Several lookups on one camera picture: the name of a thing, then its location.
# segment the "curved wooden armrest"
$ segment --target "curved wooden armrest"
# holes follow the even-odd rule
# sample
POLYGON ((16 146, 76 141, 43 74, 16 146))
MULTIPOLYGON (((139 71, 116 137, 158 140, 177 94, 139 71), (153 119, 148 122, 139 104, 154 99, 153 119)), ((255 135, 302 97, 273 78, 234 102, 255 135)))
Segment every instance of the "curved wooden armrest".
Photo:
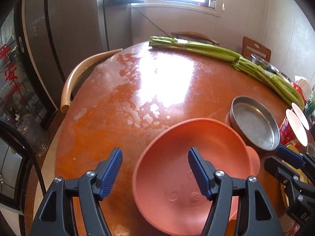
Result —
POLYGON ((102 59, 108 59, 114 54, 122 51, 122 49, 112 50, 108 52, 103 52, 99 54, 95 54, 91 57, 88 57, 87 59, 83 60, 80 64, 78 64, 70 73, 68 76, 65 85, 62 89, 61 94, 61 104, 60 104, 60 111, 62 113, 66 113, 71 106, 71 93, 73 88, 78 82, 79 77, 84 73, 86 69, 88 69, 90 66, 95 64, 96 62, 102 60, 102 59))
POLYGON ((200 40, 210 41, 210 42, 212 42, 218 46, 220 45, 219 42, 217 42, 213 39, 210 39, 209 37, 205 36, 204 34, 197 33, 197 32, 172 32, 171 34, 172 35, 183 35, 183 36, 187 36, 187 37, 191 37, 191 38, 197 38, 200 40))

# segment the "bowl handle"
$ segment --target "bowl handle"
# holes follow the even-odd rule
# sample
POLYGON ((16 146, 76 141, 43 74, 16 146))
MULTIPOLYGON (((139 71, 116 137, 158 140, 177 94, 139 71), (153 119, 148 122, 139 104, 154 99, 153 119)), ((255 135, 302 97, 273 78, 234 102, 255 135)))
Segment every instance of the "bowl handle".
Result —
POLYGON ((249 157, 250 163, 250 174, 251 176, 257 176, 260 170, 260 159, 254 148, 246 146, 246 150, 249 157))

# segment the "round table top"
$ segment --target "round table top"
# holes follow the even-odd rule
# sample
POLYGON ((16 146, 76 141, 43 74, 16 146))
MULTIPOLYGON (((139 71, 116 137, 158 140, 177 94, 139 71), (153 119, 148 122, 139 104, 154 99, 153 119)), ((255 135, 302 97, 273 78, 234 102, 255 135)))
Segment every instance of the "round table top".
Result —
MULTIPOLYGON (((56 175, 80 177, 120 147, 121 169, 111 194, 100 202, 112 234, 165 235, 142 217, 133 198, 131 179, 139 156, 160 133, 183 120, 207 117, 229 124, 231 102, 239 95, 261 102, 281 124, 287 104, 228 62, 152 49, 148 42, 131 46, 100 63, 75 96, 62 125, 56 175)), ((258 180, 282 215, 279 183, 263 166, 258 180)), ((78 198, 74 209, 79 235, 86 235, 78 198)), ((233 234, 234 224, 229 223, 226 235, 233 234)))

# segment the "black hose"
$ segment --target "black hose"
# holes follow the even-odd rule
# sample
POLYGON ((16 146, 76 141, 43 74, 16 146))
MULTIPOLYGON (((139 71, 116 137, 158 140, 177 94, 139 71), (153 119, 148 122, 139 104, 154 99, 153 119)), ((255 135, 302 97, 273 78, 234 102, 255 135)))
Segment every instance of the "black hose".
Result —
POLYGON ((42 175, 42 171, 39 167, 37 158, 35 156, 35 153, 32 149, 32 147, 30 146, 30 144, 26 141, 26 139, 23 137, 23 135, 17 130, 17 128, 15 126, 13 126, 11 123, 9 123, 8 121, 0 118, 0 129, 6 131, 7 133, 11 134, 13 137, 15 137, 22 145, 22 147, 26 150, 26 152, 28 153, 37 177, 38 177, 38 181, 39 181, 39 185, 40 188, 42 190, 42 194, 43 196, 46 194, 46 188, 45 188, 45 183, 44 183, 44 179, 43 179, 43 175, 42 175))

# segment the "celery bunch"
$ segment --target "celery bunch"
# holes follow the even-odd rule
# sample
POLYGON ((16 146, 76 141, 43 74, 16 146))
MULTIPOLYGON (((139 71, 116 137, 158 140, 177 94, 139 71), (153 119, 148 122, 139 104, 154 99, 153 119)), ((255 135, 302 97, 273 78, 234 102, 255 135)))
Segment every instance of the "celery bunch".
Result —
POLYGON ((211 44, 157 36, 150 37, 149 46, 183 50, 231 62, 231 65, 236 70, 247 73, 273 89, 289 106, 294 102, 301 108, 301 110, 304 109, 303 99, 295 88, 278 75, 274 75, 271 72, 264 70, 261 66, 243 58, 243 56, 237 52, 211 44))

